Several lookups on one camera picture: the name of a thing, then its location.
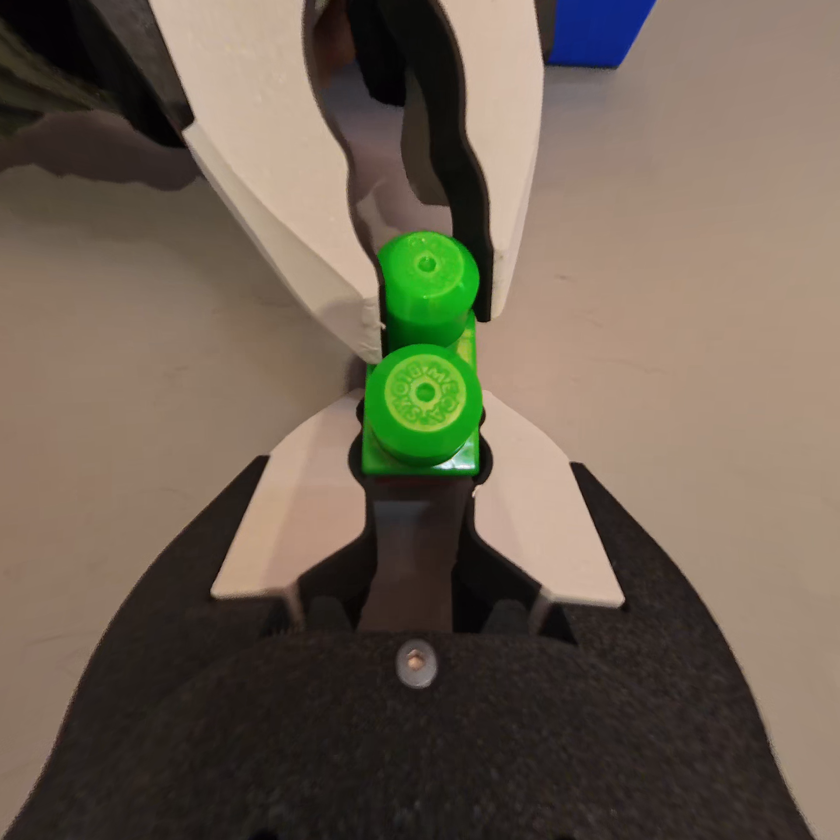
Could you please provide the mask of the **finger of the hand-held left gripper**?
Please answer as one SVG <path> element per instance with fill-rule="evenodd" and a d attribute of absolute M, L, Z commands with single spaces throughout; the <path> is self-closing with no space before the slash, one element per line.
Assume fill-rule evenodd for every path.
<path fill-rule="evenodd" d="M 153 1 L 207 180 L 303 308 L 382 359 L 380 274 L 355 225 L 350 161 L 312 78 L 315 2 Z"/>
<path fill-rule="evenodd" d="M 543 56 L 534 2 L 394 2 L 406 63 L 401 153 L 424 205 L 447 207 L 479 268 L 476 317 L 498 318 L 539 150 Z"/>

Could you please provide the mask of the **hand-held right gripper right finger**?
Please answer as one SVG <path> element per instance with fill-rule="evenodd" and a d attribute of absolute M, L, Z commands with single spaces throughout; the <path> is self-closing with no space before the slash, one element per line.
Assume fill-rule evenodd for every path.
<path fill-rule="evenodd" d="M 453 628 L 480 633 L 501 602 L 527 634 L 571 634 L 568 606 L 621 610 L 616 578 L 570 459 L 546 433 L 484 394 L 480 471 L 453 569 Z"/>

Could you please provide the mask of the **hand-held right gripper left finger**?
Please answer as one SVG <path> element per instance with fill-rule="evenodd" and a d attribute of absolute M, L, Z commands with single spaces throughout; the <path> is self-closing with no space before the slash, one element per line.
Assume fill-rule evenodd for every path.
<path fill-rule="evenodd" d="M 217 600 L 280 599 L 303 624 L 319 597 L 356 627 L 376 572 L 372 508 L 357 478 L 362 391 L 300 424 L 269 453 L 217 577 Z"/>

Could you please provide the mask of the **blue plastic bin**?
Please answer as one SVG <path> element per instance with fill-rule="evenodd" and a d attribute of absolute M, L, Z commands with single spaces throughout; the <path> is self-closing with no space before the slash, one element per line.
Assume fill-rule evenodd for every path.
<path fill-rule="evenodd" d="M 633 47 L 655 1 L 557 1 L 546 64 L 615 69 Z"/>

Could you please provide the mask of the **green toy block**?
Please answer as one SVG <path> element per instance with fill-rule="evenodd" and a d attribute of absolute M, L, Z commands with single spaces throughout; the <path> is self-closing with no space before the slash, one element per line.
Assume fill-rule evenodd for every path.
<path fill-rule="evenodd" d="M 361 469 L 374 478 L 472 478 L 480 471 L 483 394 L 467 247 L 433 231 L 401 234 L 377 256 L 385 349 L 367 369 Z"/>

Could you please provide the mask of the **person's left hand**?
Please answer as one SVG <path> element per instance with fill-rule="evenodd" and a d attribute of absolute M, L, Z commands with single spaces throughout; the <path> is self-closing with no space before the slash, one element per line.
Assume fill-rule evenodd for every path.
<path fill-rule="evenodd" d="M 337 73 L 355 61 L 347 1 L 317 2 L 312 34 L 318 84 L 325 88 Z"/>

